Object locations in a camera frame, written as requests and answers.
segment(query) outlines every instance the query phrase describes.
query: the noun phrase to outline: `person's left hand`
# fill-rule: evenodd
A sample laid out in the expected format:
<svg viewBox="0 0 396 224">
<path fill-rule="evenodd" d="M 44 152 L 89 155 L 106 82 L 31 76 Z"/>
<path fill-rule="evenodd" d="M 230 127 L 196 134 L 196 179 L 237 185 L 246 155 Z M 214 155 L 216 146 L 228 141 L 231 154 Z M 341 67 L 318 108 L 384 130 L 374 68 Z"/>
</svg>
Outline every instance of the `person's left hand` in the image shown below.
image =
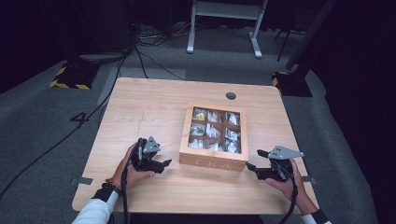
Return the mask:
<svg viewBox="0 0 396 224">
<path fill-rule="evenodd" d="M 116 172 L 114 173 L 112 179 L 113 179 L 113 183 L 117 186 L 120 187 L 121 186 L 121 176 L 122 176 L 122 171 L 125 167 L 125 164 L 129 158 L 129 155 L 132 153 L 132 150 L 134 149 L 134 146 L 136 145 L 136 143 L 134 143 L 133 145 L 131 145 L 128 148 L 128 151 L 125 154 L 125 157 L 121 160 L 119 166 L 117 167 Z M 137 181 L 145 179 L 145 178 L 149 178 L 149 177 L 153 177 L 155 176 L 155 173 L 153 171 L 144 171 L 144 172 L 138 172 L 136 171 L 136 169 L 134 168 L 134 166 L 132 164 L 130 164 L 128 166 L 128 175 L 126 177 L 126 181 L 127 181 L 127 185 L 126 188 L 130 188 L 131 186 L 133 186 Z"/>
</svg>

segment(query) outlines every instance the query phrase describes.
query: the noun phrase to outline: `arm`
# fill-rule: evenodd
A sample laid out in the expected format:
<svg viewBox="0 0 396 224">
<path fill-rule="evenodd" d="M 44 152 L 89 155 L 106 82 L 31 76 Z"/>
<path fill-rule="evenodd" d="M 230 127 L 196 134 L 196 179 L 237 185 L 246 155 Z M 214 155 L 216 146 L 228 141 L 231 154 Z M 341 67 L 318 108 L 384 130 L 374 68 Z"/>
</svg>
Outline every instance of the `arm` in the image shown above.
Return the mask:
<svg viewBox="0 0 396 224">
<path fill-rule="evenodd" d="M 318 209 L 312 200 L 308 197 L 305 191 L 303 178 L 301 177 L 300 171 L 298 170 L 297 164 L 294 160 L 290 160 L 291 165 L 293 166 L 293 174 L 295 178 L 295 182 L 298 189 L 298 194 L 296 198 L 296 206 L 300 209 L 301 214 L 303 215 L 302 219 L 305 224 L 316 224 L 316 223 L 325 223 L 331 224 L 331 222 L 326 218 L 323 212 Z M 291 194 L 293 191 L 293 185 L 291 180 L 288 179 L 286 182 L 278 182 L 272 178 L 266 178 L 265 182 L 272 187 L 279 189 L 285 198 L 291 201 Z"/>
<path fill-rule="evenodd" d="M 73 223 L 95 223 L 106 224 L 108 219 L 113 213 L 113 207 L 116 204 L 117 199 L 120 196 L 120 183 L 123 168 L 129 158 L 129 155 L 134 149 L 134 145 L 128 148 L 125 157 L 120 161 L 116 172 L 110 179 L 111 184 L 105 183 L 102 188 L 97 190 L 92 199 L 84 206 L 84 208 L 79 212 L 78 216 Z M 131 188 L 137 181 L 145 178 L 155 176 L 152 171 L 137 172 L 136 169 L 130 165 L 128 166 L 128 176 L 127 176 L 127 188 Z"/>
</svg>

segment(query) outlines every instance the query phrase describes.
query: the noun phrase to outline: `person's right hand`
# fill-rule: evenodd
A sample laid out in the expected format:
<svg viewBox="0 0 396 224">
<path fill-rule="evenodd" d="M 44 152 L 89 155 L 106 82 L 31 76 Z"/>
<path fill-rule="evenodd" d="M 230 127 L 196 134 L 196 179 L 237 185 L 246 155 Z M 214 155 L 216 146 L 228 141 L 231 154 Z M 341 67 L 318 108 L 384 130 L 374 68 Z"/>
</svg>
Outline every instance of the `person's right hand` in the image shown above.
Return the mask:
<svg viewBox="0 0 396 224">
<path fill-rule="evenodd" d="M 296 162 L 293 159 L 290 159 L 290 162 L 293 167 L 294 180 L 298 189 L 296 205 L 300 209 L 303 215 L 312 214 L 318 211 L 318 208 L 314 205 L 314 203 L 306 194 L 303 178 L 301 177 Z M 285 198 L 291 201 L 293 184 L 290 178 L 285 182 L 276 181 L 272 178 L 266 178 L 265 183 L 269 184 L 270 186 L 276 189 L 279 189 L 282 192 L 283 196 L 285 196 Z"/>
</svg>

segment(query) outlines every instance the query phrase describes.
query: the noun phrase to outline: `chair leg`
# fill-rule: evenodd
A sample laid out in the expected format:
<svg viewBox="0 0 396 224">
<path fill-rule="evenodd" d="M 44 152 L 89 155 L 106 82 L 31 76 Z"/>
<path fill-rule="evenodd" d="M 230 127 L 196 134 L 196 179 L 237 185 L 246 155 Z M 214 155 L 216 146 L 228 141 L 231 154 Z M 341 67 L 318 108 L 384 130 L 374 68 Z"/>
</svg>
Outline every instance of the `chair leg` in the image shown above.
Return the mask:
<svg viewBox="0 0 396 224">
<path fill-rule="evenodd" d="M 276 41 L 276 39 L 280 35 L 280 33 L 282 33 L 282 30 L 280 30 L 279 33 L 277 33 L 276 37 L 274 38 L 274 41 Z"/>
<path fill-rule="evenodd" d="M 285 48 L 286 42 L 288 42 L 289 35 L 290 35 L 290 31 L 288 31 L 288 33 L 286 34 L 285 41 L 283 41 L 282 49 L 281 49 L 280 52 L 279 52 L 279 56 L 277 56 L 277 61 L 278 61 L 278 62 L 279 62 L 279 60 L 280 60 L 280 56 L 281 56 L 282 53 L 283 53 L 283 49 Z"/>
</svg>

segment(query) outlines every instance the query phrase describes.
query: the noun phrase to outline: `white sleeve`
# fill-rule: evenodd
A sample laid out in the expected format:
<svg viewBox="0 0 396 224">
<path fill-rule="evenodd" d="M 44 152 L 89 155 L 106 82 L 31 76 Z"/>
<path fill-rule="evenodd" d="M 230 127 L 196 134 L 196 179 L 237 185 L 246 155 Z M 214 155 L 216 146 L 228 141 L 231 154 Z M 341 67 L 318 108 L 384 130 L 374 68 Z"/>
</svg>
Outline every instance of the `white sleeve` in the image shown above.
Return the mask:
<svg viewBox="0 0 396 224">
<path fill-rule="evenodd" d="M 88 201 L 84 208 L 79 212 L 73 224 L 107 224 L 114 205 L 119 197 L 116 191 L 112 191 L 106 202 L 103 199 L 93 198 Z"/>
<path fill-rule="evenodd" d="M 320 209 L 313 214 L 302 216 L 302 219 L 304 224 L 332 224 Z"/>
</svg>

